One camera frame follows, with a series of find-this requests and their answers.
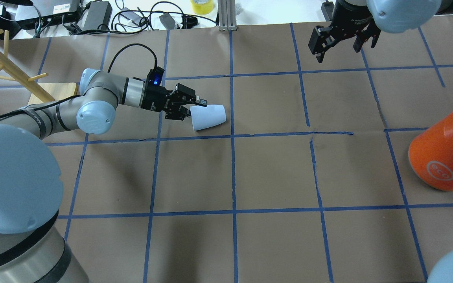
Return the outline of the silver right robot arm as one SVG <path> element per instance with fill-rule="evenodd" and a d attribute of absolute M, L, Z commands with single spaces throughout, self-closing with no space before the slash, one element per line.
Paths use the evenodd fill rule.
<path fill-rule="evenodd" d="M 354 51 L 360 52 L 369 40 L 374 48 L 381 32 L 416 29 L 435 15 L 453 15 L 453 0 L 337 0 L 330 25 L 317 25 L 308 47 L 322 63 L 325 53 L 343 40 L 355 38 Z"/>

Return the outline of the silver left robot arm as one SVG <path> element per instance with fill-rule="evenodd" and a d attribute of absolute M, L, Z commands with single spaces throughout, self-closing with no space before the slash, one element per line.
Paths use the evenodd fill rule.
<path fill-rule="evenodd" d="M 164 70 L 146 79 L 87 68 L 80 95 L 28 105 L 0 115 L 0 283 L 89 283 L 90 278 L 55 227 L 63 200 L 61 169 L 43 140 L 80 129 L 104 134 L 126 105 L 164 112 L 166 119 L 191 116 L 186 107 L 208 102 L 180 83 L 162 86 Z"/>

